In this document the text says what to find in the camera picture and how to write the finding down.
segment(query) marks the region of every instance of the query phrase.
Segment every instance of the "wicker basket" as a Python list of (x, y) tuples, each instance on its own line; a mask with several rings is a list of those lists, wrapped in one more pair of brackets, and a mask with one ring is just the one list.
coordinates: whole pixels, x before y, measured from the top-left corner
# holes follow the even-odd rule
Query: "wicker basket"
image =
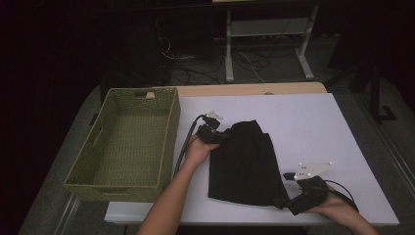
[(170, 181), (175, 88), (111, 89), (65, 187), (88, 201), (154, 202)]

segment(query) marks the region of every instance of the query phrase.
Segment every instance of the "black cloth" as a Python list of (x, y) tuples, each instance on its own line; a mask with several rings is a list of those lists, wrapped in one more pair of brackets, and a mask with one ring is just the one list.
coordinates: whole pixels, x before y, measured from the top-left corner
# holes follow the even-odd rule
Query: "black cloth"
[(231, 137), (210, 153), (208, 196), (254, 206), (289, 201), (271, 139), (256, 120), (235, 123), (225, 133)]

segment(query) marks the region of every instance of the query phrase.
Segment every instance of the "human hand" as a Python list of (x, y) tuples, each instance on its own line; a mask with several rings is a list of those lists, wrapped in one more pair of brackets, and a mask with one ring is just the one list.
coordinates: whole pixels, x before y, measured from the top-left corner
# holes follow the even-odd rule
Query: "human hand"
[[(334, 191), (335, 189), (330, 185), (329, 189)], [(306, 212), (319, 213), (326, 216), (338, 224), (347, 227), (354, 235), (377, 235), (378, 232), (375, 228), (356, 211), (346, 201), (339, 198), (338, 196), (329, 193), (326, 201), (314, 207)]]
[(193, 167), (199, 166), (210, 151), (219, 147), (219, 144), (206, 144), (197, 135), (192, 135), (187, 146), (184, 164)]

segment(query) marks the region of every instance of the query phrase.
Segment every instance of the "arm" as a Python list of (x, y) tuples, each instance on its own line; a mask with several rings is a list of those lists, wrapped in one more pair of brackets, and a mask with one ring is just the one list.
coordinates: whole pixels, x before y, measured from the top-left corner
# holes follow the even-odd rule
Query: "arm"
[(329, 194), (325, 203), (307, 212), (322, 214), (346, 227), (353, 235), (379, 234), (359, 212), (333, 194)]
[(218, 145), (205, 144), (196, 135), (190, 138), (189, 143), (183, 165), (150, 209), (140, 226), (138, 235), (175, 234), (193, 173), (206, 159), (208, 153), (218, 147)]

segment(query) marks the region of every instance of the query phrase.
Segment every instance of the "white tabletop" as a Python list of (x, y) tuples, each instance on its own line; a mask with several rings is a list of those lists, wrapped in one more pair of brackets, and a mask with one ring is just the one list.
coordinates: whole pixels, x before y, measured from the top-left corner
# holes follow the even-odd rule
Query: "white tabletop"
[[(298, 163), (327, 163), (334, 166), (320, 176), (345, 186), (360, 212), (374, 225), (396, 225), (398, 220), (357, 146), (332, 94), (285, 94), (261, 96), (182, 97), (175, 145), (176, 158), (192, 121), (214, 110), (224, 116), (219, 130), (233, 123), (256, 119), (269, 133), (281, 173), (294, 172)], [(253, 207), (208, 198), (207, 159), (195, 172), (183, 224), (316, 225), (331, 223), (317, 214), (293, 216), (288, 210)], [(293, 181), (283, 182), (291, 198), (300, 194)], [(340, 187), (337, 190), (345, 193)], [(105, 221), (139, 223), (152, 204), (109, 204)]]

